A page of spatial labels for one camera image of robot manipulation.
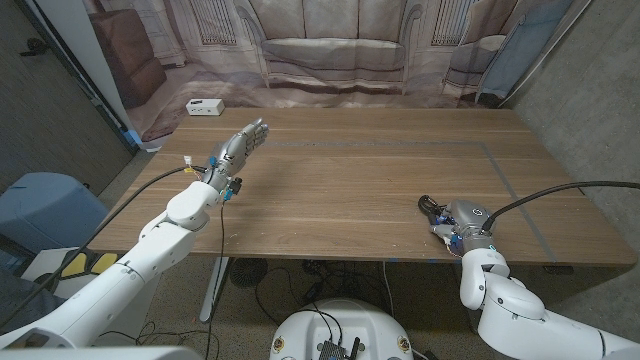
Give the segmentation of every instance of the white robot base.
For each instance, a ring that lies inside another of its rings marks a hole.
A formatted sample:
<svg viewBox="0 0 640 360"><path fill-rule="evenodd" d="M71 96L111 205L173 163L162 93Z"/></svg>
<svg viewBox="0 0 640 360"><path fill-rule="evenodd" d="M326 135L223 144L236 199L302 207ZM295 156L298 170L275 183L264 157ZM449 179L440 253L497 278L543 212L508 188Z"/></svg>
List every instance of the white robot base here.
<svg viewBox="0 0 640 360"><path fill-rule="evenodd" d="M314 305L309 304L280 325L271 343L269 359L413 359L407 332L379 308L344 298L321 300L316 302L316 306L321 312L333 316L340 326L324 315L327 326ZM360 340L359 346L357 343L354 346L356 338Z"/></svg>

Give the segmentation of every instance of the white robotic arm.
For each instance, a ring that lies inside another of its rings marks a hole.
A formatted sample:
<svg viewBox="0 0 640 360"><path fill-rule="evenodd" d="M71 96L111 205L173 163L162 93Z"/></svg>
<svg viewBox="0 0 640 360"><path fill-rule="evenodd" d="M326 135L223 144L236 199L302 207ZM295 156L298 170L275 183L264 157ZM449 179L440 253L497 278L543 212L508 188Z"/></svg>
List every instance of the white robotic arm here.
<svg viewBox="0 0 640 360"><path fill-rule="evenodd" d="M489 346L517 359L640 356L640 344L546 310L540 298L509 277L491 232L482 231L489 217L485 208L466 200L442 208L426 195L418 206L429 217L431 231L461 249L460 300L471 310L482 309L478 333Z"/></svg>
<svg viewBox="0 0 640 360"><path fill-rule="evenodd" d="M205 209L234 191L230 186L239 179L233 176L268 132L258 119L233 135L203 181L193 182L172 198L126 255L49 315L1 336L0 349L90 346L147 282L189 254L197 233L209 222Z"/></svg>

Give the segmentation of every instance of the table surface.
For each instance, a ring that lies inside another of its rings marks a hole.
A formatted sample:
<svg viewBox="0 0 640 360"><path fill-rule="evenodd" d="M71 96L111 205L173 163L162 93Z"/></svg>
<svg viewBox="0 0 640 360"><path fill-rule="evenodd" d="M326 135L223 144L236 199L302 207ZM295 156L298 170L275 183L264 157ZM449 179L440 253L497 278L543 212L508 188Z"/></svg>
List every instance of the table surface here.
<svg viewBox="0 0 640 360"><path fill-rule="evenodd" d="M216 143L262 117L267 142L244 169L224 207L230 257L456 262L429 233L417 201L468 199L490 210L571 182L511 110L226 109L187 116L120 203L151 178L204 165ZM131 249L142 227L195 180L178 173L140 194L91 243ZM220 208L192 254L219 254ZM577 189L501 215L495 243L509 263L626 266L635 252Z"/></svg>

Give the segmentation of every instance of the white box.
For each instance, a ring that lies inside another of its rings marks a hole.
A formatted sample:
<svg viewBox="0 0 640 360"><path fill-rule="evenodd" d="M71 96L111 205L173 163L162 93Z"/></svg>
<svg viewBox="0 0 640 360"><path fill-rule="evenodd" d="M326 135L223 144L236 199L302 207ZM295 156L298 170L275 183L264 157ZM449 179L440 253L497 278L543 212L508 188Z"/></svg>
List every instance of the white box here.
<svg viewBox="0 0 640 360"><path fill-rule="evenodd" d="M189 115L220 115L224 110L221 99L191 99L187 103Z"/></svg>

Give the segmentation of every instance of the yellow object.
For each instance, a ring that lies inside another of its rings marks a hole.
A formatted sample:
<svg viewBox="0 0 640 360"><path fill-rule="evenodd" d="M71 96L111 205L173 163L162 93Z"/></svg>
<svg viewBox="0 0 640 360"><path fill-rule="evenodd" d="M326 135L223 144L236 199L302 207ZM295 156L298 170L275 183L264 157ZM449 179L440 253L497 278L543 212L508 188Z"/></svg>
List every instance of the yellow object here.
<svg viewBox="0 0 640 360"><path fill-rule="evenodd" d="M102 274L105 270L109 268L109 266L113 265L118 261L118 255L116 254L104 254L93 264L91 268L91 272L94 274Z"/></svg>
<svg viewBox="0 0 640 360"><path fill-rule="evenodd" d="M82 274L87 264L87 255L84 253L78 254L75 259L62 270L61 277L67 277L71 275Z"/></svg>

